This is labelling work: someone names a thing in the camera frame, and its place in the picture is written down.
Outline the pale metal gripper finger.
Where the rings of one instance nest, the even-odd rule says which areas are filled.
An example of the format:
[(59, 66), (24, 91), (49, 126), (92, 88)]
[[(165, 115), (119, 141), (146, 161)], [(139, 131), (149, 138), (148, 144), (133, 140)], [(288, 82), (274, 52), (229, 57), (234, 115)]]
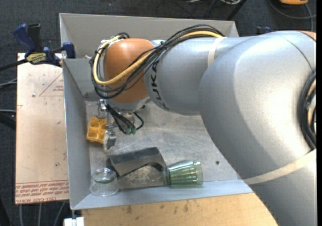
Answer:
[(99, 119), (104, 119), (107, 117), (107, 108), (104, 99), (100, 99), (98, 102), (98, 114)]
[(103, 147), (105, 151), (108, 151), (112, 148), (117, 140), (117, 135), (115, 134), (114, 130), (106, 130), (103, 139)]

